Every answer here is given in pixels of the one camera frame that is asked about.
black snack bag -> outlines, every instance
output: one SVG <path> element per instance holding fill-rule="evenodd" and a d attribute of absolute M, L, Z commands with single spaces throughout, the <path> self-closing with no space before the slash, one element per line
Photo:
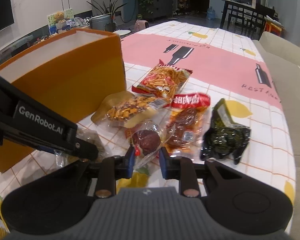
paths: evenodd
<path fill-rule="evenodd" d="M 229 154 L 238 164 L 250 140 L 251 129 L 232 120 L 222 98 L 214 107 L 210 129 L 203 135 L 200 159 L 224 159 Z"/>

gray bin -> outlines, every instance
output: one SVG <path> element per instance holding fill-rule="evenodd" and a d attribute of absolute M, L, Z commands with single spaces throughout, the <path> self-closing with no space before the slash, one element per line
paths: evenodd
<path fill-rule="evenodd" d="M 99 15 L 91 18 L 91 27 L 94 30 L 104 31 L 107 23 L 111 23 L 110 14 Z"/>

orange box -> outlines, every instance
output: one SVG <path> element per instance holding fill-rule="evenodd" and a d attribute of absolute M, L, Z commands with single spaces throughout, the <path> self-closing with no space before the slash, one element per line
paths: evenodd
<path fill-rule="evenodd" d="M 26 49 L 0 65 L 0 76 L 75 123 L 106 96 L 126 89 L 120 37 L 89 29 L 69 30 Z M 4 140 L 0 171 L 32 151 Z"/>

round pad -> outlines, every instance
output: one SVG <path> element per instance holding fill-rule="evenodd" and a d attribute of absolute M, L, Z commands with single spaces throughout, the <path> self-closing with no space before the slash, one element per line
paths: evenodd
<path fill-rule="evenodd" d="M 291 202 L 284 193 L 244 174 L 241 179 L 219 181 L 204 203 L 220 225 L 247 235 L 285 229 L 292 215 Z"/>
<path fill-rule="evenodd" d="M 31 235 L 56 233 L 77 224 L 91 207 L 90 197 L 66 187 L 62 179 L 49 190 L 31 184 L 13 191 L 2 203 L 10 230 Z"/>

red snack package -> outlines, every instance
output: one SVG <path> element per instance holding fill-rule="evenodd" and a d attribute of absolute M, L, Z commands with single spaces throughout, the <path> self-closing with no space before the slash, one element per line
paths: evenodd
<path fill-rule="evenodd" d="M 167 129 L 175 126 L 175 132 L 166 142 L 170 154 L 191 152 L 192 146 L 200 146 L 203 114 L 210 106 L 210 96 L 203 93 L 177 94 L 171 103 Z"/>
<path fill-rule="evenodd" d="M 192 70 L 165 65 L 162 60 L 136 87 L 132 86 L 132 92 L 139 94 L 153 94 L 159 98 L 172 101 L 175 93 L 182 87 Z"/>

